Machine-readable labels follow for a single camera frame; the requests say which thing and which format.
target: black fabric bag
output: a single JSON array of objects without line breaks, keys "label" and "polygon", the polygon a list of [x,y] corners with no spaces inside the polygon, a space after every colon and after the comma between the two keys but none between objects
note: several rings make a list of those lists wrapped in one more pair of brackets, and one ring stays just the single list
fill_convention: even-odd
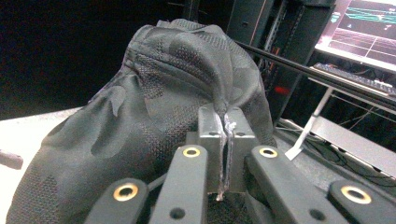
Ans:
[{"label": "black fabric bag", "polygon": [[[210,103],[222,119],[239,106],[261,143],[275,145],[258,68],[218,26],[175,20],[142,27],[120,71],[43,140],[7,223],[80,223],[112,182],[156,179],[186,132],[196,131],[198,108]],[[243,205],[214,198],[209,222],[248,222],[234,211]]]}]

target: monitor screen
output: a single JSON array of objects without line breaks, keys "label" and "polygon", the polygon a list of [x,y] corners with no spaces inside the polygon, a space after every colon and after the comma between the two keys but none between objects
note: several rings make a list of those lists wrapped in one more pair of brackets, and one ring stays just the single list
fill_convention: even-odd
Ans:
[{"label": "monitor screen", "polygon": [[396,72],[396,0],[336,0],[316,49]]}]

